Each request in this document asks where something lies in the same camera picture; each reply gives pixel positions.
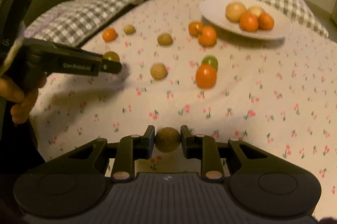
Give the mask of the person's left hand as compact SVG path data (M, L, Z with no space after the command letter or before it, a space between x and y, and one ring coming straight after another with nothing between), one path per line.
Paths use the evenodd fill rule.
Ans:
M25 94L14 82L7 76L1 76L1 97L13 102L10 113L14 124L25 123L32 111L39 94L39 89L46 84L47 75L42 73L37 87Z

